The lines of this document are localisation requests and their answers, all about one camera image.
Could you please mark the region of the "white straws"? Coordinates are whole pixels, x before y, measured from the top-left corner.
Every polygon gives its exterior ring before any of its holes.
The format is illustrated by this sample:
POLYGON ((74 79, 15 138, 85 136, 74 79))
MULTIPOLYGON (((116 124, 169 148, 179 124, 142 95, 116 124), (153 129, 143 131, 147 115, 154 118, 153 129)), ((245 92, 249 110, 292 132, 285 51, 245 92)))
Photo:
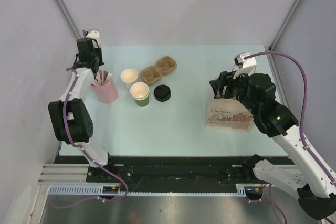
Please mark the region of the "white straws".
POLYGON ((103 86, 111 79, 111 77, 111 73, 108 73, 105 70, 99 70, 92 85, 95 87, 103 86))

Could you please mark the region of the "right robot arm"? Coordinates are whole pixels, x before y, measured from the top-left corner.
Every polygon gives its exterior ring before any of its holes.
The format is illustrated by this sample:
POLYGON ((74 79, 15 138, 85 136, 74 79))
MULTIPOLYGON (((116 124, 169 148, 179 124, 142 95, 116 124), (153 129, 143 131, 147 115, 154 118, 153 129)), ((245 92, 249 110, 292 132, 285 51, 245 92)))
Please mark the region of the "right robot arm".
POLYGON ((316 160, 313 147, 300 136, 296 117, 276 101, 276 85, 270 76, 243 73, 235 77, 233 72, 224 71, 209 84, 216 99, 235 98, 251 112, 259 131, 272 138, 301 172, 295 175, 253 155, 242 169, 243 179, 249 183, 266 181, 296 199, 311 218, 335 221, 335 180, 327 176, 330 168, 316 160))

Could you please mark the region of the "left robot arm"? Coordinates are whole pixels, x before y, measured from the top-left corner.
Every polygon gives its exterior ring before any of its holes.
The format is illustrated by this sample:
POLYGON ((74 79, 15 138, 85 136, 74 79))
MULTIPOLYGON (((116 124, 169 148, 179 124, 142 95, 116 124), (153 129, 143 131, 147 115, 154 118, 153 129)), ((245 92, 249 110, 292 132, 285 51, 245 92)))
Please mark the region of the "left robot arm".
POLYGON ((105 182, 115 178, 116 169, 108 164, 109 154, 91 139, 93 121, 85 106, 85 98, 101 66, 104 65, 98 31, 89 31, 76 41, 78 52, 72 67, 71 80, 63 95, 50 102, 48 112, 55 137, 76 148, 91 167, 99 167, 98 176, 105 182))

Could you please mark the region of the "paper takeout bag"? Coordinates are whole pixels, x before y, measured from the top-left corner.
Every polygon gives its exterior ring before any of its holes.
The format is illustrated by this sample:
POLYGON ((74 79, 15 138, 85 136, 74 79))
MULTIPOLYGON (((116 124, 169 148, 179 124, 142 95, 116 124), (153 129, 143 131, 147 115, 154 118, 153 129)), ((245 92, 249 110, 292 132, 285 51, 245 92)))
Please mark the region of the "paper takeout bag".
POLYGON ((216 99, 214 92, 208 100, 206 127, 210 129, 249 132, 255 123, 253 115, 236 99, 216 99))

